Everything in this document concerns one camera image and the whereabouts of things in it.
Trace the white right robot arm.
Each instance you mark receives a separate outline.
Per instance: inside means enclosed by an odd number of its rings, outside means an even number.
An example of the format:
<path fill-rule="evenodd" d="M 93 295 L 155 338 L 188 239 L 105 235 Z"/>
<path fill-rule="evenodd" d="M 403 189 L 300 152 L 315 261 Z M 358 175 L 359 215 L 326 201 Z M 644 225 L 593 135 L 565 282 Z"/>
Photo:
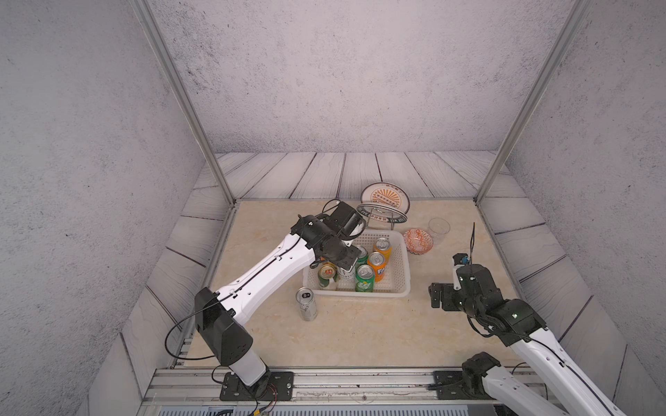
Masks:
<path fill-rule="evenodd" d="M 441 400 L 497 400 L 512 415 L 620 415 L 615 405 L 561 347 L 541 316 L 525 301 L 506 299 L 488 268 L 468 254 L 453 257 L 451 284 L 428 288 L 431 306 L 466 314 L 471 328 L 498 338 L 519 355 L 560 401 L 549 402 L 517 380 L 486 352 L 466 360 L 458 375 L 434 374 L 429 390 Z"/>

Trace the white plastic basket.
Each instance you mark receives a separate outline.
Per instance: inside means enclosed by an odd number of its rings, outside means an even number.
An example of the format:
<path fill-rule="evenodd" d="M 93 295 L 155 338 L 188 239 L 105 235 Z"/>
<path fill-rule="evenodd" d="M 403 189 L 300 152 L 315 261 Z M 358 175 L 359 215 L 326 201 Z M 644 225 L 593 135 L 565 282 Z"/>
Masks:
<path fill-rule="evenodd" d="M 364 247 L 368 253 L 373 244 L 380 237 L 386 237 L 391 244 L 392 253 L 388 265 L 383 274 L 383 279 L 374 285 L 372 292 L 355 292 L 353 281 L 340 280 L 336 289 L 321 289 L 317 270 L 303 269 L 302 286 L 312 289 L 318 296 L 347 296 L 347 297 L 375 297 L 375 298 L 401 298 L 409 294 L 410 271 L 406 245 L 402 234 L 389 230 L 368 230 L 362 236 L 353 241 L 354 245 Z"/>

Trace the white Monster can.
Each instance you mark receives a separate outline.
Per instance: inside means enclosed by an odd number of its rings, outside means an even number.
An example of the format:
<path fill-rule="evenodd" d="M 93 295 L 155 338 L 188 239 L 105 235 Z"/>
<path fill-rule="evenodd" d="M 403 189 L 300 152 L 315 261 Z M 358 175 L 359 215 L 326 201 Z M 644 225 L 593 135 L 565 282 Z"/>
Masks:
<path fill-rule="evenodd" d="M 354 291 L 356 289 L 357 275 L 355 267 L 349 270 L 338 268 L 338 277 L 339 291 Z"/>
<path fill-rule="evenodd" d="M 317 304 L 314 292 L 306 287 L 302 287 L 296 294 L 296 300 L 301 318 L 305 322 L 312 322 L 317 317 Z"/>

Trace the green Sprite can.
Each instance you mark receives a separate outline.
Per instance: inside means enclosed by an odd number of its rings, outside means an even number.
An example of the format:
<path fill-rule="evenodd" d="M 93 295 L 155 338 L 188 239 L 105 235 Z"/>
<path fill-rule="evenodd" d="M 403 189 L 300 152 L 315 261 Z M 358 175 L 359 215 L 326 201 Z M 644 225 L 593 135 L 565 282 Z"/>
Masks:
<path fill-rule="evenodd" d="M 374 290 L 375 271 L 370 265 L 358 265 L 355 292 L 371 293 Z"/>

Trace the green gold-top can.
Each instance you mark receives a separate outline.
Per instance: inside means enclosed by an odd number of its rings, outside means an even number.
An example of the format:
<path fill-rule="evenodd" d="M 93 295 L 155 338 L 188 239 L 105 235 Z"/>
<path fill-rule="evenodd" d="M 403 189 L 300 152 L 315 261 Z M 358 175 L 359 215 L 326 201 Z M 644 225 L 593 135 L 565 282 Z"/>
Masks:
<path fill-rule="evenodd" d="M 317 272 L 319 289 L 322 291 L 335 291 L 338 288 L 338 268 L 330 262 L 324 262 Z"/>

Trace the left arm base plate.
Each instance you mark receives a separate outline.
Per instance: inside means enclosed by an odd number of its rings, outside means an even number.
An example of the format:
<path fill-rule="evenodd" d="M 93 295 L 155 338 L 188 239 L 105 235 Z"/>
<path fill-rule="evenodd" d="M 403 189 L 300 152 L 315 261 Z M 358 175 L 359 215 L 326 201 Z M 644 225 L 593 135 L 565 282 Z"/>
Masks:
<path fill-rule="evenodd" d="M 234 373 L 227 373 L 221 384 L 220 400 L 231 401 L 291 401 L 295 374 L 268 371 L 255 384 L 247 386 Z"/>

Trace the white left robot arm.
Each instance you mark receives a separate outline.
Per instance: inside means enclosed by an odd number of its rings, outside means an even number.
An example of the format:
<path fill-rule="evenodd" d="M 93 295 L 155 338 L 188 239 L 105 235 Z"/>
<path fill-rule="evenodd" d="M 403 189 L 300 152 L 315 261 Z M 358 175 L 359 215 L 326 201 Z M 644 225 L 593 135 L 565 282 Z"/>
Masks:
<path fill-rule="evenodd" d="M 325 262 L 351 270 L 360 256 L 352 241 L 366 225 L 355 208 L 338 200 L 319 214 L 300 216 L 277 247 L 241 277 L 216 291 L 199 291 L 194 298 L 195 327 L 218 363 L 246 387 L 263 388 L 270 369 L 253 350 L 245 325 L 300 270 Z"/>

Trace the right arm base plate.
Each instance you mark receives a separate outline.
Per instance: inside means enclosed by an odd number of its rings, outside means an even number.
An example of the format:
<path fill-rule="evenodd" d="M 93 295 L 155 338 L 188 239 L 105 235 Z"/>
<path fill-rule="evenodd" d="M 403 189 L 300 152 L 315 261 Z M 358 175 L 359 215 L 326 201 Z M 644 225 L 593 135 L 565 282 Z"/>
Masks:
<path fill-rule="evenodd" d="M 465 370 L 435 371 L 434 382 L 427 386 L 438 400 L 492 400 L 482 385 L 482 377 Z"/>

